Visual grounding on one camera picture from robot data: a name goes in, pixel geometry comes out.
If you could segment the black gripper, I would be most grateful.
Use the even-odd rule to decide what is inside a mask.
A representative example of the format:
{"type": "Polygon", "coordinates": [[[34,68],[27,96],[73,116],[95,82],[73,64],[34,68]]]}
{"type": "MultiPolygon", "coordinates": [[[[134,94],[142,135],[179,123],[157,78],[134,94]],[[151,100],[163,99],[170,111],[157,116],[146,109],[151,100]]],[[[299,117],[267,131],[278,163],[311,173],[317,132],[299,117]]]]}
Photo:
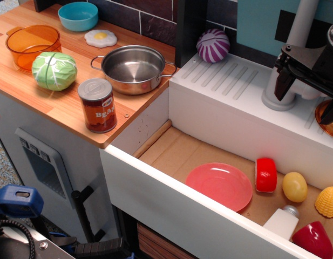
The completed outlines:
{"type": "MultiPolygon", "coordinates": [[[[281,101],[296,79],[333,98],[333,25],[325,46],[310,49],[286,44],[275,67],[279,74],[274,94],[281,101]]],[[[333,123],[333,99],[319,105],[320,124],[333,123]]]]}

